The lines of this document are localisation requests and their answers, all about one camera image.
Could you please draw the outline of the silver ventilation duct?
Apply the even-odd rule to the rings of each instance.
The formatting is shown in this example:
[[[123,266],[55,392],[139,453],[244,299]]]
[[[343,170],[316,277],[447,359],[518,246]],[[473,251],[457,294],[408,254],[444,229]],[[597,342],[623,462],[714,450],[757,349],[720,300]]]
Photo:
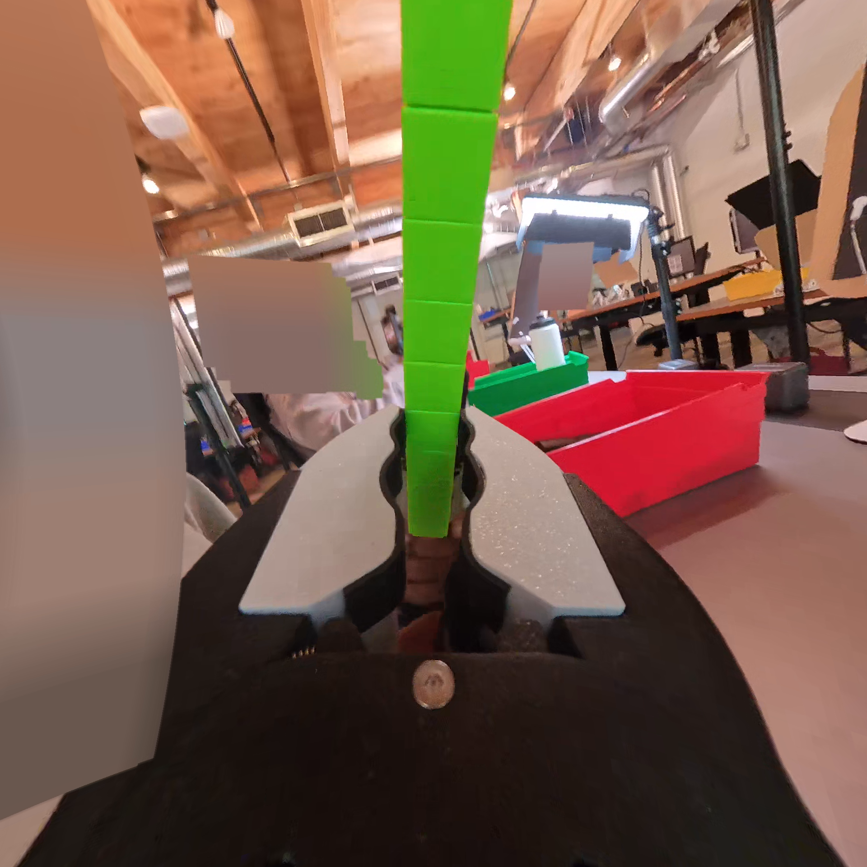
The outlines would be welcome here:
[[[675,49],[650,44],[622,81],[607,92],[598,110],[600,150],[593,179],[617,181],[644,172],[651,200],[674,226],[670,235],[686,227],[677,179],[676,145],[671,115],[678,107],[678,60]]]

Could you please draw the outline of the black vertical pole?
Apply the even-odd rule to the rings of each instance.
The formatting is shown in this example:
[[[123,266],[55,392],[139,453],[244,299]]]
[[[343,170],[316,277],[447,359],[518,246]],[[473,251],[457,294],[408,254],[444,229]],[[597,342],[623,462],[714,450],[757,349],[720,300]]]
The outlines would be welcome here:
[[[795,362],[809,365],[811,353],[797,246],[796,211],[788,168],[790,145],[778,63],[774,6],[771,1],[750,1],[749,8],[760,81],[764,141],[783,276],[789,347]]]

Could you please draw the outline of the brown cardboard sheet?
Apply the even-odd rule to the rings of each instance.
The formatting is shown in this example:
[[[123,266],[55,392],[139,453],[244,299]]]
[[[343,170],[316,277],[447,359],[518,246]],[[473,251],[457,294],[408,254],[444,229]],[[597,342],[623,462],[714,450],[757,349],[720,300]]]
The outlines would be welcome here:
[[[806,275],[831,298],[866,298],[866,78],[859,67],[831,116],[818,206],[796,217]]]

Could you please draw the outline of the green plastic bin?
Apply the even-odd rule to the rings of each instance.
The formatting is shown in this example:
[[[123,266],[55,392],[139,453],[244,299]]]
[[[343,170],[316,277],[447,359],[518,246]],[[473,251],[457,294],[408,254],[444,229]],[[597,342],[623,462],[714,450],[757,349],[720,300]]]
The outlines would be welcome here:
[[[470,406],[495,417],[587,385],[589,358],[571,351],[560,367],[536,370],[526,363],[477,377],[468,391]]]

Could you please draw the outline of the red plastic bin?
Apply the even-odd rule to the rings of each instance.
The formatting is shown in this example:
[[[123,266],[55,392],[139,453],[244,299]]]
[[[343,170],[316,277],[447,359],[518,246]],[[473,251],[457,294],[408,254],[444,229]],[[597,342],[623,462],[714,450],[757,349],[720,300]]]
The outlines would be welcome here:
[[[769,374],[630,371],[496,416],[619,517],[755,466]]]

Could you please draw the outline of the studio light panel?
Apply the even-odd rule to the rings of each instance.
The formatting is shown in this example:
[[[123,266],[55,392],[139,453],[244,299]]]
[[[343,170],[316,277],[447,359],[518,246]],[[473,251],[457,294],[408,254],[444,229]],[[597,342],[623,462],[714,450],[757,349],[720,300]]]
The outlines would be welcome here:
[[[644,196],[531,193],[521,204],[516,246],[540,253],[545,244],[592,244],[593,262],[634,257],[652,211]]]

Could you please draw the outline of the wooden table with black legs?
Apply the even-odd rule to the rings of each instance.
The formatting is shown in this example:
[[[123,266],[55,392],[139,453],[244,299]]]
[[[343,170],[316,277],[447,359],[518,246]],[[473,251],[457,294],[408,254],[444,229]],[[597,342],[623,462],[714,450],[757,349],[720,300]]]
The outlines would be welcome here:
[[[709,300],[711,289],[719,288],[730,278],[767,277],[769,270],[759,270],[759,260],[754,259],[742,266],[732,266],[712,274],[692,277],[677,283],[669,292],[673,302],[681,299],[699,301],[688,309],[675,307],[676,336],[681,343],[698,340],[699,355],[718,362],[720,351],[717,335],[729,335],[732,364],[743,367],[752,363],[753,355],[748,331],[786,324],[785,299],[772,291],[751,297],[731,300]],[[865,317],[864,297],[833,297],[820,288],[804,291],[805,320],[807,322],[841,321]],[[604,367],[608,371],[620,369],[624,358],[615,350],[611,331],[620,323],[643,320],[662,312],[659,292],[646,292],[638,297],[625,298],[591,309],[570,310],[561,319],[563,336],[573,336],[580,331],[597,330]]]

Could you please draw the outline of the grey base weight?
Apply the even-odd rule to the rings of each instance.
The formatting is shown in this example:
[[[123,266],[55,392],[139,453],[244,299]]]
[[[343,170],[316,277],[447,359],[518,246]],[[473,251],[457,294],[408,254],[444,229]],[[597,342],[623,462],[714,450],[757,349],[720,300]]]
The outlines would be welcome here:
[[[809,376],[806,363],[753,363],[733,371],[744,382],[764,377],[764,411],[767,416],[796,415],[810,404]]]

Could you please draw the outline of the black light stand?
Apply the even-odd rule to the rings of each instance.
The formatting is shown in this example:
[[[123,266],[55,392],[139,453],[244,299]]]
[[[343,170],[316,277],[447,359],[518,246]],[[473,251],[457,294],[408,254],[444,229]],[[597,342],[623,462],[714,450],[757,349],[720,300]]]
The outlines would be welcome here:
[[[667,237],[669,228],[662,226],[662,216],[662,211],[658,207],[652,204],[648,206],[648,241],[656,267],[657,292],[669,352],[669,361],[662,363],[660,369],[683,371],[687,368],[688,362],[683,360],[675,300],[671,295],[670,271],[667,261],[671,252],[671,241]]]

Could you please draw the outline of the lime green segmented stick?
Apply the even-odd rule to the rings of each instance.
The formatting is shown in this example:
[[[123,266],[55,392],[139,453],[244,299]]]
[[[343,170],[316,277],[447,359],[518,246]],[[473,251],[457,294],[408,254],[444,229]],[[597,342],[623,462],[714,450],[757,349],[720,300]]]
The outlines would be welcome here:
[[[446,536],[513,3],[401,2],[407,524]]]

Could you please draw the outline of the white bottle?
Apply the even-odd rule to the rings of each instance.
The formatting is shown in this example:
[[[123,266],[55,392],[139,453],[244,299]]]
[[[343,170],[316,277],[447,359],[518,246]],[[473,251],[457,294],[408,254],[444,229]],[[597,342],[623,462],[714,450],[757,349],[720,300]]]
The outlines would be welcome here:
[[[540,313],[529,327],[531,352],[536,371],[560,368],[565,365],[565,354],[558,322],[546,313]]]

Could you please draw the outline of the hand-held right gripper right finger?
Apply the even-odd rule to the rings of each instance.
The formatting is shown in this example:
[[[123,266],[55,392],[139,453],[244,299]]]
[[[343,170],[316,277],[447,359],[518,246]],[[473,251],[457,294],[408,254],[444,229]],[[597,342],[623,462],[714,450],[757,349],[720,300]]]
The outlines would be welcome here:
[[[625,602],[565,475],[529,440],[476,407],[471,468],[480,487],[464,539],[485,577],[504,585],[496,623],[560,616],[618,617]]]

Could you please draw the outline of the white ceiling air vent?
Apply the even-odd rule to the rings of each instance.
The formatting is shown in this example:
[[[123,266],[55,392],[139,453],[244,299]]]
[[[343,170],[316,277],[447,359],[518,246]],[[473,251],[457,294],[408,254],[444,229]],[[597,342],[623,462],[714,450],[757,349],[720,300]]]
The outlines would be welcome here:
[[[354,231],[352,216],[345,200],[289,212],[284,217],[284,227],[301,247]]]

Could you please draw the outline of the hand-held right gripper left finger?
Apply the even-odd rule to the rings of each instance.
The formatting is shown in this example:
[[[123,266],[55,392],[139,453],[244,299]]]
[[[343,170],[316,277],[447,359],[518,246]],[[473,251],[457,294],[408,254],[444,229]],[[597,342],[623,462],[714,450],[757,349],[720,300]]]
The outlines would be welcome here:
[[[338,435],[299,472],[238,605],[243,615],[336,619],[365,633],[406,586],[400,489],[401,411],[387,406]]]

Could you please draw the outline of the round white ceiling lamp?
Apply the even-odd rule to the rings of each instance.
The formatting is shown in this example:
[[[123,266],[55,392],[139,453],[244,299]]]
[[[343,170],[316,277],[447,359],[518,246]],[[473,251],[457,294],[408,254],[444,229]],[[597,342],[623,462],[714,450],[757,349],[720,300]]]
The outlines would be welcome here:
[[[178,141],[190,134],[185,115],[176,107],[144,107],[140,110],[140,119],[148,132],[158,140]]]

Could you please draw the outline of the yellow plastic bin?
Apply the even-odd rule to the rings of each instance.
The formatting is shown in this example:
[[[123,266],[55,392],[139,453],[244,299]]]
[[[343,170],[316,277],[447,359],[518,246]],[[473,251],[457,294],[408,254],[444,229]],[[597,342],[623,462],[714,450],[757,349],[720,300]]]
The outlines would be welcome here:
[[[764,297],[781,298],[785,295],[783,274],[776,269],[739,274],[726,280],[723,289],[726,298],[732,303]]]

